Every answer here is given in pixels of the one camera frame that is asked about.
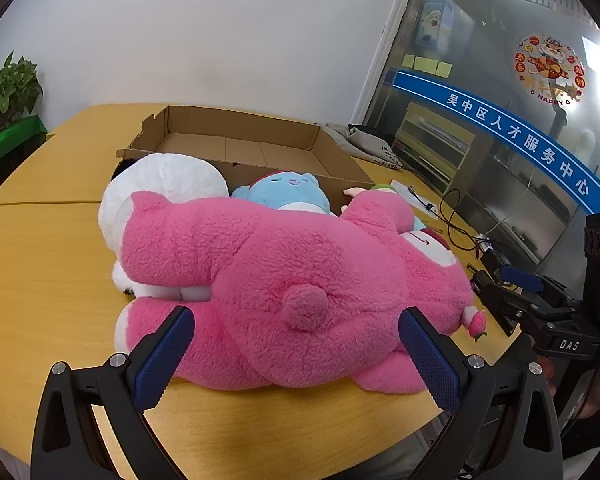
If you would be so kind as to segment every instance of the wooden table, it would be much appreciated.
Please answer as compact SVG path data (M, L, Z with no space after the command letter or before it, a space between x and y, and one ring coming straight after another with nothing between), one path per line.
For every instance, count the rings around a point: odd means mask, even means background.
M0 446L25 462L50 366L58 360L73 368L94 366L114 351L114 324L127 299L110 282L114 255L97 227L97 203L116 166L115 149L161 108L88 108L57 128L0 188ZM412 174L359 163L376 182L396 179L437 202ZM470 245L458 234L454 240ZM471 253L457 254L480 267ZM493 364L512 338L493 319L490 325L477 343L465 330L454 339L464 352ZM295 478L315 480L387 449L439 412L427 392L373 394L348 379L304 390L246 392L173 380L146 416L189 478L288 478L293 464ZM133 478L106 418L96 414L121 475Z

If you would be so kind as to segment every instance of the blue plush toy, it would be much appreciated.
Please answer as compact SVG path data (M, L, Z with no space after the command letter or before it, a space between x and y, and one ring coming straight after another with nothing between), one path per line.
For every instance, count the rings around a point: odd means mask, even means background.
M252 186L241 186L231 195L272 207L328 214L329 200L310 173L281 171L267 175Z

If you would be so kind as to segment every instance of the cardboard box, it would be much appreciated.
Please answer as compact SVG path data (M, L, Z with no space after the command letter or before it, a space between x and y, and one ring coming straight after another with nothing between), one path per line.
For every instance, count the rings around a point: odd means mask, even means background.
M336 214L349 203L345 189L374 184L320 126L232 110L167 106L142 121L140 134L116 156L137 159L156 152L208 160L229 192L274 171L314 174Z

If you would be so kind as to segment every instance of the white plush toy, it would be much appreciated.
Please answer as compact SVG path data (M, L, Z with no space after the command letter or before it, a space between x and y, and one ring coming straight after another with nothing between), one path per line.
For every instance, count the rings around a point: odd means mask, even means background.
M107 186L98 210L98 225L107 247L113 250L113 224L122 203L135 191L154 191L170 202L183 203L197 198L228 197L226 182L206 160L177 153L152 153L116 176ZM119 261L111 273L120 292L136 298L152 296L168 300L207 301L207 286L175 288L132 282Z

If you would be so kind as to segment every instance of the gray bag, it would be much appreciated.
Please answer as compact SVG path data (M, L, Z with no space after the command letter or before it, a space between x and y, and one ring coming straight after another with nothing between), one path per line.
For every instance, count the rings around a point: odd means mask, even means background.
M371 134L361 132L357 128L348 128L342 124L318 124L327 132L337 145L351 156L368 160L392 170L400 170L402 163L392 152L391 147Z

